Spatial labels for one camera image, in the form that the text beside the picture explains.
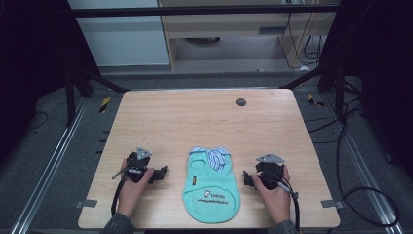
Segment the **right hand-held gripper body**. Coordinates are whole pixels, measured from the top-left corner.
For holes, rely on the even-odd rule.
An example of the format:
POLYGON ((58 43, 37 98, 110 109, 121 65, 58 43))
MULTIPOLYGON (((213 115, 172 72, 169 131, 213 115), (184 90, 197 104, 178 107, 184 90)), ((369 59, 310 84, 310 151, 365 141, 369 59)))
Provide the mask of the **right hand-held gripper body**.
POLYGON ((258 164, 256 171, 259 173, 263 185, 269 189, 275 189, 277 186, 285 186, 283 182, 284 159, 269 153, 264 156, 257 157, 258 164))

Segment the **person's right hand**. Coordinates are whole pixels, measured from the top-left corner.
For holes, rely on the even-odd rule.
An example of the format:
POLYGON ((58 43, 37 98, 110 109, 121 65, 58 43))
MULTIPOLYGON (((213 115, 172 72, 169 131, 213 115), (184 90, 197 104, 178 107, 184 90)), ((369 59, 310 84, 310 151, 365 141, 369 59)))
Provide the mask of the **person's right hand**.
POLYGON ((257 175, 253 175, 252 179, 273 223, 278 225, 290 220, 290 194, 279 186, 273 190, 267 189, 257 175))

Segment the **black horizontal frame bar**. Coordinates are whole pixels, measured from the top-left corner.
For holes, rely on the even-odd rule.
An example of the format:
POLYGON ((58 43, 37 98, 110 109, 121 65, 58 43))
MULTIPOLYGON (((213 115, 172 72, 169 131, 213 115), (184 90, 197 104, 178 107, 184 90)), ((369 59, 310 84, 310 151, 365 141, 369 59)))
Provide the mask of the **black horizontal frame bar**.
POLYGON ((76 18, 196 16, 238 14, 324 13, 337 12, 340 4, 310 5, 239 5, 239 6, 185 6, 161 8, 79 9, 70 10, 76 18))

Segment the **mint green pet shirt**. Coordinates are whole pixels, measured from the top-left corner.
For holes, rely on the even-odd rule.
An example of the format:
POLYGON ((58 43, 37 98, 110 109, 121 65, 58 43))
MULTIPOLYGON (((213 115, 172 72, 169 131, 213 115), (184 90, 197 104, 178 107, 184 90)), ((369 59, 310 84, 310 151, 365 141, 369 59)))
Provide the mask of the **mint green pet shirt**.
POLYGON ((222 223, 237 214, 240 195, 225 147, 190 151, 182 199, 188 214, 201 223, 222 223))

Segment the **yellow black striped tape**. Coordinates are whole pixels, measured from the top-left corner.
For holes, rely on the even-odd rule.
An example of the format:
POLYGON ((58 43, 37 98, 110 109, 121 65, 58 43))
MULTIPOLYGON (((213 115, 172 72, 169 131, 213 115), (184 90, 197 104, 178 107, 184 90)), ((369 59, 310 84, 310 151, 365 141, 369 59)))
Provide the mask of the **yellow black striped tape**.
POLYGON ((313 95, 311 95, 311 94, 307 94, 307 102, 308 102, 309 104, 312 104, 312 105, 318 106, 318 107, 324 107, 324 106, 325 106, 324 102, 322 102, 322 101, 315 101, 313 95))
POLYGON ((105 110, 106 110, 106 108, 109 104, 110 99, 111 99, 111 97, 105 97, 102 100, 101 106, 100 106, 99 111, 98 111, 99 113, 104 113, 105 112, 105 110))

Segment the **white cabinet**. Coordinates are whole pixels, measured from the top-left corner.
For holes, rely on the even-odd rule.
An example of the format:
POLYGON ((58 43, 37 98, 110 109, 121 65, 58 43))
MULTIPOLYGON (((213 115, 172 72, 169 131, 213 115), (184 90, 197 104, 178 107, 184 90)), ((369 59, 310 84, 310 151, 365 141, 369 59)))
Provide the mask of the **white cabinet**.
MULTIPOLYGON (((72 10, 158 7, 157 0, 68 0, 72 10)), ((161 18, 77 18, 99 67, 169 65, 161 18)))

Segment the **black curtain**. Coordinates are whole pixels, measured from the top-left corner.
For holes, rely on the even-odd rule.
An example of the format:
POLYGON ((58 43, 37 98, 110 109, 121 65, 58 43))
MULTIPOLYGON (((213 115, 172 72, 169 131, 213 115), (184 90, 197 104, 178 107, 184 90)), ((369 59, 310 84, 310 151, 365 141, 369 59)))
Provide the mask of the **black curtain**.
POLYGON ((361 79, 361 99, 391 157, 413 180, 413 0, 341 0, 319 87, 361 79))
POLYGON ((0 0, 0 165, 9 161, 38 99, 68 71, 99 72, 68 0, 0 0))

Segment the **black metal stand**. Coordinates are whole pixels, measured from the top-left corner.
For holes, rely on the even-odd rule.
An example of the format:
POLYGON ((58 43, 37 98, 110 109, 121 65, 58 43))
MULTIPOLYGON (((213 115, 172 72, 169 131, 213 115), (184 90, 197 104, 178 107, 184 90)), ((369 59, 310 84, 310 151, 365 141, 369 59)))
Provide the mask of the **black metal stand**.
POLYGON ((94 80, 97 83, 103 85, 110 90, 117 93, 125 93, 128 89, 120 87, 109 80, 103 78, 97 73, 89 71, 82 66, 72 66, 65 74, 65 91, 66 91, 66 106, 67 106, 67 122, 66 126, 70 127, 75 120, 75 97, 74 89, 77 89, 82 97, 90 97, 94 93, 90 80, 94 80))
POLYGON ((281 89, 295 89, 313 77, 319 76, 317 89, 324 93, 335 87, 335 113, 341 122, 344 120, 344 70, 338 61, 321 61, 317 68, 307 72, 295 81, 281 86, 281 89))

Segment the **silver metal floor rail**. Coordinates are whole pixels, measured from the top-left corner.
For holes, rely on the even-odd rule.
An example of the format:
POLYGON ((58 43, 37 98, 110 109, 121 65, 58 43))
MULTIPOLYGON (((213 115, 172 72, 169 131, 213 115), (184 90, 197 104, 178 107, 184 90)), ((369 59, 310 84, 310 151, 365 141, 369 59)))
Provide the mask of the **silver metal floor rail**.
POLYGON ((340 114, 337 114, 335 111, 336 104, 334 104, 333 98, 327 95, 323 95, 323 98, 327 109, 330 111, 331 115, 336 118, 334 125, 339 131, 336 149, 336 179, 340 194, 342 195, 342 203, 358 218, 371 225, 383 228, 387 234, 405 234, 399 222, 401 213, 398 206, 389 195, 382 191, 377 179, 366 165, 353 137, 347 129, 348 114, 354 110, 357 110, 358 105, 353 106, 350 110, 344 108, 340 114), (358 179, 361 182, 361 186, 351 188, 348 191, 344 191, 342 187, 342 176, 340 171, 340 153, 342 146, 346 147, 347 155, 352 161, 357 172, 358 179), (366 196, 378 216, 378 220, 368 218, 361 211, 358 211, 355 206, 348 203, 349 198, 352 195, 356 195, 358 192, 366 193, 366 196))
POLYGON ((75 109, 75 116, 72 123, 64 129, 59 142, 49 160, 45 170, 42 172, 32 194, 30 195, 24 209, 11 229, 11 234, 26 234, 30 224, 35 217, 49 187, 56 174, 59 164, 65 155, 67 147, 73 138, 80 121, 84 115, 85 108, 89 102, 87 97, 81 97, 75 109))

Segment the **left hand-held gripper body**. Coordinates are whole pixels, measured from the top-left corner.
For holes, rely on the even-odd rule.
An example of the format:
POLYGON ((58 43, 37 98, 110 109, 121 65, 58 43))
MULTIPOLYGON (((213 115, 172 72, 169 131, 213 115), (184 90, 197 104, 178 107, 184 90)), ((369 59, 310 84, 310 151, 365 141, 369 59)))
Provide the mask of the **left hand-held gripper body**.
POLYGON ((147 171, 147 166, 150 162, 150 157, 152 153, 140 146, 136 148, 135 152, 132 152, 128 159, 126 165, 126 175, 134 183, 140 182, 143 178, 145 172, 147 171))

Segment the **grey table bracket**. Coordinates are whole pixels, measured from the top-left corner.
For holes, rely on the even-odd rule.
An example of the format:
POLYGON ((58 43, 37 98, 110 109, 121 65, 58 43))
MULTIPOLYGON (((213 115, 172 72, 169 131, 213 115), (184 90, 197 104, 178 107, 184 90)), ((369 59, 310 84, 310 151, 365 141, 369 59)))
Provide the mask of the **grey table bracket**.
POLYGON ((343 209, 345 207, 345 203, 343 201, 335 201, 335 200, 321 200, 321 205, 324 208, 336 208, 337 210, 343 209))
POLYGON ((77 201, 74 207, 77 209, 82 209, 84 207, 95 208, 96 204, 97 204, 97 200, 85 199, 82 201, 77 201))

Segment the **person's left hand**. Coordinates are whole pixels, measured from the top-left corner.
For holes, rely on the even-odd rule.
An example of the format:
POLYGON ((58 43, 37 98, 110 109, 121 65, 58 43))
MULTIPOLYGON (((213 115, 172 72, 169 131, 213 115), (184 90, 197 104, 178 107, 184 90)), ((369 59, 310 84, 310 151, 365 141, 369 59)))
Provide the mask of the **person's left hand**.
POLYGON ((119 214, 124 215, 127 218, 132 218, 137 204, 143 196, 143 193, 153 173, 154 169, 149 168, 138 183, 134 183, 130 178, 127 178, 125 180, 123 187, 119 193, 119 202, 117 208, 117 212, 119 214))

